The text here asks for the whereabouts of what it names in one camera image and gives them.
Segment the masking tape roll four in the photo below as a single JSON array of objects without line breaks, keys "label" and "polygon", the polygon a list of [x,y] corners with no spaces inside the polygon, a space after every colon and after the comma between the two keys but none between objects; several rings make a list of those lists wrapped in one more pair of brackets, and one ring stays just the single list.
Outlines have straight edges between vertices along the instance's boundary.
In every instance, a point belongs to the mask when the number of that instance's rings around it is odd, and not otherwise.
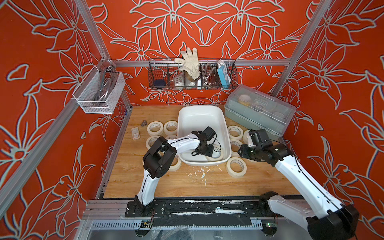
[{"label": "masking tape roll four", "polygon": [[153,121],[147,125],[147,132],[150,136],[161,136],[164,132],[164,125],[159,121]]}]

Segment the masking tape roll six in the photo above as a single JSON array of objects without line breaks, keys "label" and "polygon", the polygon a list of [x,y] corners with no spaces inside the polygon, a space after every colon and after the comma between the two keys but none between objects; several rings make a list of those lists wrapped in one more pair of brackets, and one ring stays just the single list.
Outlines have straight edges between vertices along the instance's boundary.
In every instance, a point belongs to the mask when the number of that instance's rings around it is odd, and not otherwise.
[{"label": "masking tape roll six", "polygon": [[232,178],[242,178],[245,176],[248,168],[241,158],[232,157],[227,161],[226,169]]}]

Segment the masking tape roll eight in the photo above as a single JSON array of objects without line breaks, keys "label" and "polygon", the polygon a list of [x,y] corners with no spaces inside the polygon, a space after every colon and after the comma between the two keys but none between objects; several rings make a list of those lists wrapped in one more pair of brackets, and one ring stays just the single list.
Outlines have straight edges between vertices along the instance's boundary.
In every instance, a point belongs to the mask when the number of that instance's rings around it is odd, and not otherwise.
[{"label": "masking tape roll eight", "polygon": [[240,141],[244,136],[244,131],[239,126],[232,125],[232,126],[229,126],[227,130],[231,140]]}]

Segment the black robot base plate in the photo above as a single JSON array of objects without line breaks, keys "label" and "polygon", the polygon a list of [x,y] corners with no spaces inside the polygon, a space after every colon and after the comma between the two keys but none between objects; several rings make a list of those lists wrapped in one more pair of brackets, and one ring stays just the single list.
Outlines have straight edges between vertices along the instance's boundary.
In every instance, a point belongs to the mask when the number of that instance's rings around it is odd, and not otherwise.
[{"label": "black robot base plate", "polygon": [[280,215],[259,200],[259,196],[155,198],[143,210],[137,201],[130,201],[125,217],[149,219],[155,227],[251,226],[252,220],[277,223]]}]

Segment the masking tape roll five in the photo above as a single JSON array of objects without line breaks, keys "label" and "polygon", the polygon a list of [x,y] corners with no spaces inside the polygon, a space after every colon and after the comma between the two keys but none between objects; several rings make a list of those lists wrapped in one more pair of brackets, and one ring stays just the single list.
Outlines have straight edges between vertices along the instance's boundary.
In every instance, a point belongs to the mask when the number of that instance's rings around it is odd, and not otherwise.
[{"label": "masking tape roll five", "polygon": [[178,136],[176,136],[176,135],[170,135],[170,136],[166,137],[166,140],[175,140],[177,138],[178,138]]}]

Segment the white plastic storage tray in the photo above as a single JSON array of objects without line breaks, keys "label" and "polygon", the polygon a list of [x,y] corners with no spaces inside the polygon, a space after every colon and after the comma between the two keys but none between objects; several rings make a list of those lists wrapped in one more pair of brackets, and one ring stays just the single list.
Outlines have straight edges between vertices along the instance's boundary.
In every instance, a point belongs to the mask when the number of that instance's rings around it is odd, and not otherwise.
[{"label": "white plastic storage tray", "polygon": [[231,158],[230,137],[223,111],[216,106],[200,105],[184,107],[179,111],[178,137],[182,138],[192,131],[203,131],[211,127],[217,134],[214,145],[219,145],[224,154],[223,159],[217,162],[208,162],[206,156],[192,156],[192,150],[179,154],[182,162],[191,166],[213,166],[227,162]]}]

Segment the masking tape roll eleven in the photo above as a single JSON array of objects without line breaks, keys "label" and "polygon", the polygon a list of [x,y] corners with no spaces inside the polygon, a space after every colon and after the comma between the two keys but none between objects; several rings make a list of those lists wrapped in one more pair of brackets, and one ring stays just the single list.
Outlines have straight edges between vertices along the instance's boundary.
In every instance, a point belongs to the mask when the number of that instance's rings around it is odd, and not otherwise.
[{"label": "masking tape roll eleven", "polygon": [[219,145],[214,145],[213,153],[211,157],[206,156],[208,162],[217,162],[223,159],[222,148]]}]

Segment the masking tape roll ten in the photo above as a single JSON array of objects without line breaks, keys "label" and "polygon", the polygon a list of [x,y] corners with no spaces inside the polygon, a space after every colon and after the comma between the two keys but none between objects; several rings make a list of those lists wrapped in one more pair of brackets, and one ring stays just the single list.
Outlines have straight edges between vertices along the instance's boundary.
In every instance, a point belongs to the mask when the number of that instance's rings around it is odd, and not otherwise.
[{"label": "masking tape roll ten", "polygon": [[177,171],[182,165],[182,161],[180,160],[180,158],[178,156],[175,156],[170,168],[169,168],[169,172],[175,172]]}]

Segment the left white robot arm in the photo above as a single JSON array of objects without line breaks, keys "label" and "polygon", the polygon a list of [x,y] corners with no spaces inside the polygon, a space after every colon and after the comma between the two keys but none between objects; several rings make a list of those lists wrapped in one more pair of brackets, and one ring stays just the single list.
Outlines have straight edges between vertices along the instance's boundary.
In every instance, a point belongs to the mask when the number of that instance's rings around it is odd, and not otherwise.
[{"label": "left white robot arm", "polygon": [[189,135],[174,140],[157,138],[143,157],[144,178],[134,198],[138,210],[143,213],[150,209],[160,178],[170,170],[178,154],[192,151],[194,156],[212,157],[216,139],[217,134],[211,127],[204,131],[192,131]]}]

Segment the masking tape roll nine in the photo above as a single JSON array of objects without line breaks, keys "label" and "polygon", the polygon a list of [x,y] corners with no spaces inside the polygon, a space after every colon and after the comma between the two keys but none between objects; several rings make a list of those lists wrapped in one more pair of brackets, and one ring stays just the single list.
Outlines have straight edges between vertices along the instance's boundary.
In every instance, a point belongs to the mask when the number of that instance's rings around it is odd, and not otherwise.
[{"label": "masking tape roll nine", "polygon": [[242,141],[244,144],[248,145],[249,144],[249,141],[248,141],[248,137],[249,137],[249,131],[250,130],[246,130],[243,134],[243,137],[242,137]]}]

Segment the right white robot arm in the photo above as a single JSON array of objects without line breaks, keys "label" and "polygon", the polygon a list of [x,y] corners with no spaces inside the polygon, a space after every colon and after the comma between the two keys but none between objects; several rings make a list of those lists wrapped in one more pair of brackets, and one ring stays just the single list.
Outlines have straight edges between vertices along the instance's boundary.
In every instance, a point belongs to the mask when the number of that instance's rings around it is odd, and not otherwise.
[{"label": "right white robot arm", "polygon": [[359,212],[323,188],[284,144],[271,140],[266,130],[250,130],[241,158],[268,163],[282,173],[309,204],[303,208],[270,191],[261,195],[260,209],[281,215],[307,230],[314,240],[349,240],[356,237]]}]

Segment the masking tape roll three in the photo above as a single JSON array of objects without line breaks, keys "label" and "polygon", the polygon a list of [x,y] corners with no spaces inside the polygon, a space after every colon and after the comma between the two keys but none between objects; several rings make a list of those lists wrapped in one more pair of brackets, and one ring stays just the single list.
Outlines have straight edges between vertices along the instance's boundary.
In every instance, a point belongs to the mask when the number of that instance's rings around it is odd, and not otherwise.
[{"label": "masking tape roll three", "polygon": [[156,140],[159,138],[160,136],[150,136],[147,140],[146,140],[146,147],[147,149],[149,150],[153,144],[156,142]]}]

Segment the masking tape roll seven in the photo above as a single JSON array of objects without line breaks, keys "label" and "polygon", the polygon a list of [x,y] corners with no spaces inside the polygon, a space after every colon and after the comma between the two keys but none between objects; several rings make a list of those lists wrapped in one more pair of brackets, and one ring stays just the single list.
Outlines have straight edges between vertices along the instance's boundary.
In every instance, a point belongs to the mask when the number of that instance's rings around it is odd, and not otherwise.
[{"label": "masking tape roll seven", "polygon": [[243,143],[239,140],[231,139],[230,144],[231,144],[231,156],[240,157],[238,150],[241,148]]}]

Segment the masking tape roll one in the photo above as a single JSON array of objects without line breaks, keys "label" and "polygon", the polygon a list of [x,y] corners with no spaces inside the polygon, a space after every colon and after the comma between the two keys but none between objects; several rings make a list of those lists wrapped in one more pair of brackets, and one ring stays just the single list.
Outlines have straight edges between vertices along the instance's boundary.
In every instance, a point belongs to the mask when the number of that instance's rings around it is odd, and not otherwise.
[{"label": "masking tape roll one", "polygon": [[167,136],[177,135],[178,134],[178,122],[177,121],[168,121],[164,124],[164,133]]}]

